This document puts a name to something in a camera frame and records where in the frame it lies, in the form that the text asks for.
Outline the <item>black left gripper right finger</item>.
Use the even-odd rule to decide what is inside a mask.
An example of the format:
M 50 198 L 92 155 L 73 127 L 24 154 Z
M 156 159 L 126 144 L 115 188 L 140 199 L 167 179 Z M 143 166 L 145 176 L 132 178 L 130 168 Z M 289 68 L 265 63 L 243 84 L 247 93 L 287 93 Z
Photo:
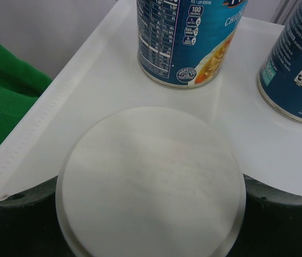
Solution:
M 246 209 L 229 256 L 302 256 L 302 196 L 245 176 Z

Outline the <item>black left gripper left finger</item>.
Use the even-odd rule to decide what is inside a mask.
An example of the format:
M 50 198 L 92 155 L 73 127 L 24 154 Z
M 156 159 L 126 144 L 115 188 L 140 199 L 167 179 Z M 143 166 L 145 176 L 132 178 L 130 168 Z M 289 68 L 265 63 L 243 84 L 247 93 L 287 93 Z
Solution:
M 0 201 L 0 256 L 72 256 L 58 224 L 57 178 Z

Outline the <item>yellow labelled can white lid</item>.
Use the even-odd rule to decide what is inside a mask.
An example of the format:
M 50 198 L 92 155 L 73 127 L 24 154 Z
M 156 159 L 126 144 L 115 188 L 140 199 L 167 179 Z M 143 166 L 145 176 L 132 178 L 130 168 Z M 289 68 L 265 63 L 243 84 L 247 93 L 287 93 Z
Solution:
M 75 256 L 227 256 L 246 207 L 226 140 L 164 107 L 119 111 L 70 148 L 56 212 Z

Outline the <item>blue labelled open-top can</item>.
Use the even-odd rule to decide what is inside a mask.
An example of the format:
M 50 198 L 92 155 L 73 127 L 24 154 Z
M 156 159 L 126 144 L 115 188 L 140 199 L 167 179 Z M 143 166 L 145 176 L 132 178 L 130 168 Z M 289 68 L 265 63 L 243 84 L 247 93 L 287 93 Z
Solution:
M 258 90 L 281 115 L 302 123 L 302 1 L 260 67 Z

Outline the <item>blue chicken noodle soup can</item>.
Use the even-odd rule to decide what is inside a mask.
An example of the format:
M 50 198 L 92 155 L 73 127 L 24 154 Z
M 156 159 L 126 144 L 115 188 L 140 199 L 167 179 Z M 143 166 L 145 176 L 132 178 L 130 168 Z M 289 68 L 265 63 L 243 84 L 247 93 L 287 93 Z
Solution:
M 246 6 L 246 0 L 138 0 L 141 69 L 170 88 L 209 83 L 222 67 Z

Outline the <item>green tank top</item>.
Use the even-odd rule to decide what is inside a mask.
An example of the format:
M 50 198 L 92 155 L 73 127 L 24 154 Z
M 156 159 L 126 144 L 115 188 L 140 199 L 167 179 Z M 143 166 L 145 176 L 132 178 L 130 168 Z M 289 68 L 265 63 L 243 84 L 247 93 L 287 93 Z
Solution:
M 0 145 L 51 82 L 0 44 Z

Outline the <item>white plastic cube cabinet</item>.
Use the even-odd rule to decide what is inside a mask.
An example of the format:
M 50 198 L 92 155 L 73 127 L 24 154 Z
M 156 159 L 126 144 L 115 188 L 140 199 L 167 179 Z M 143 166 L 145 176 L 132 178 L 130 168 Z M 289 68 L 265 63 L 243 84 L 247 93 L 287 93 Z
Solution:
M 151 81 L 137 63 L 135 1 L 118 1 L 0 146 L 0 200 L 58 175 L 76 140 L 124 109 L 162 106 L 219 130 L 242 172 L 302 196 L 302 124 L 274 111 L 256 76 L 282 26 L 241 18 L 219 75 L 193 90 Z

